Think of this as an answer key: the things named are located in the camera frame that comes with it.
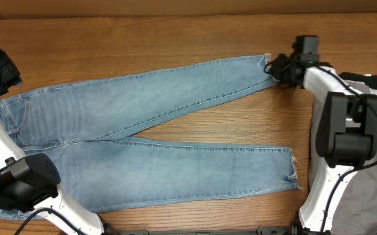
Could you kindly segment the light blue denim jeans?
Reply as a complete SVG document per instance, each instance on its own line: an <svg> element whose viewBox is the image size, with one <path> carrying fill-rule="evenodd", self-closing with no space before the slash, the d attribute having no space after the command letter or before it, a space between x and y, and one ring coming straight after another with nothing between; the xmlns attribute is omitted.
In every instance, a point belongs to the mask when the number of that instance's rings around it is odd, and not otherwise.
<svg viewBox="0 0 377 235"><path fill-rule="evenodd" d="M27 155L55 164L91 212L297 189L284 146L167 142L137 133L274 84L267 55L43 87L0 100L0 124Z"/></svg>

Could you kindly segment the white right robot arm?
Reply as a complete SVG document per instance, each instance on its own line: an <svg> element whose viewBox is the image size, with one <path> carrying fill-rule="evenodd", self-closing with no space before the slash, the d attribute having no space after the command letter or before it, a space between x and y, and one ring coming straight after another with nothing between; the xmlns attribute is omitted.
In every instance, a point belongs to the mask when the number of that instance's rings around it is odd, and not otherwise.
<svg viewBox="0 0 377 235"><path fill-rule="evenodd" d="M264 72L281 85L310 91L323 105L314 138L316 176L289 234L330 234L350 180L375 165L377 96L352 88L316 54L280 54Z"/></svg>

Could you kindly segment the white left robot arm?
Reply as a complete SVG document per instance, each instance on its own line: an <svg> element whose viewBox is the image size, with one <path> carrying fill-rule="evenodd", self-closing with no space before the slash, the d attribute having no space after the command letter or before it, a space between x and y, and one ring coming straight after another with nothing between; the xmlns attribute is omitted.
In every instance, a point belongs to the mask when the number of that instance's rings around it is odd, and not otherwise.
<svg viewBox="0 0 377 235"><path fill-rule="evenodd" d="M18 69L0 50L0 96L20 82ZM39 216L65 234L107 234L107 224L65 194L60 182L47 155L26 155L0 124L0 208L28 213L23 226Z"/></svg>

